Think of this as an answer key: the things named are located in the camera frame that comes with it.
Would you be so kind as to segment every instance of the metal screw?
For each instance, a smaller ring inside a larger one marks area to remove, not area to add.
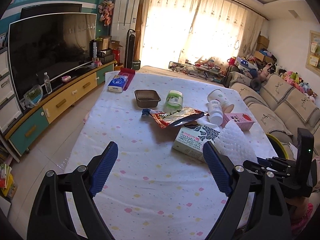
[[[81,166],[78,167],[77,171],[79,171],[79,172],[84,172],[86,169],[87,169],[86,166],[81,165]]]
[[[268,172],[267,172],[267,176],[268,176],[269,178],[273,178],[275,175],[273,174],[273,172],[268,171]]]
[[[51,177],[54,174],[54,171],[47,171],[46,176]]]
[[[236,166],[236,171],[243,172],[244,168],[242,166],[238,165],[238,166]]]

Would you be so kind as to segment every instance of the white storage drawer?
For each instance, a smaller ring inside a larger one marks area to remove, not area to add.
[[[0,50],[0,77],[9,71],[7,49]]]
[[[7,75],[0,80],[0,105],[14,94],[11,78]]]
[[[0,130],[4,132],[9,124],[21,114],[19,103],[14,97],[0,109]]]

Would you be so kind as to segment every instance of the beige sofa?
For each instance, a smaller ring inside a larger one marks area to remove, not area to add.
[[[299,90],[269,75],[262,83],[260,94],[249,85],[251,79],[231,72],[229,88],[238,91],[265,133],[270,133],[283,144],[292,158],[289,143],[297,146],[297,128],[308,129],[315,137],[313,156],[320,153],[320,110]]]

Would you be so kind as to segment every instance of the tile floor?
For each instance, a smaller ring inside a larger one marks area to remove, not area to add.
[[[102,92],[104,83],[83,96],[61,114],[30,146],[20,163],[12,163],[12,174],[18,190],[12,200],[8,219],[14,229],[27,238],[28,221],[34,198],[48,170],[63,173],[71,150],[82,130],[83,118]]]

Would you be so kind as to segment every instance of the blue gripper pad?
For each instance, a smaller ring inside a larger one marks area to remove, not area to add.
[[[107,152],[102,153],[103,157],[91,176],[91,187],[89,189],[91,197],[95,197],[97,193],[102,191],[112,167],[118,158],[118,145],[116,143],[112,143],[110,148],[108,149],[107,147],[105,150],[107,150]]]
[[[203,146],[203,157],[219,190],[228,197],[233,191],[230,186],[230,175],[209,143],[205,143]]]

